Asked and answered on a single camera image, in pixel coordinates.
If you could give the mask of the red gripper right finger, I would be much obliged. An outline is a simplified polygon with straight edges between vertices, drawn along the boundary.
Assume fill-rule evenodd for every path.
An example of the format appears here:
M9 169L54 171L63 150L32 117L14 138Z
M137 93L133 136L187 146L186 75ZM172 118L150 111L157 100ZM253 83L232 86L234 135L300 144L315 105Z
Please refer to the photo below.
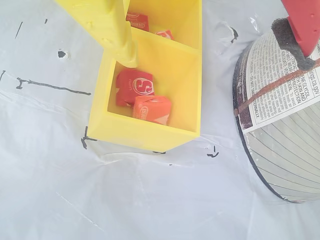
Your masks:
M280 49L290 52L302 71L313 69L316 62L309 58L320 39L320 1L282 0L286 18L273 21L271 29Z

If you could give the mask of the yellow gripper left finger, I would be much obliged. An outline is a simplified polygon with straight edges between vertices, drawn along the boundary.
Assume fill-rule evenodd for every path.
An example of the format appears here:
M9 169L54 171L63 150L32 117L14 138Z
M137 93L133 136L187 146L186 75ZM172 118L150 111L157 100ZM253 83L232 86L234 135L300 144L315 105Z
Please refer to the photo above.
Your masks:
M126 21L129 0L58 0L67 11L117 62L138 66L138 47Z

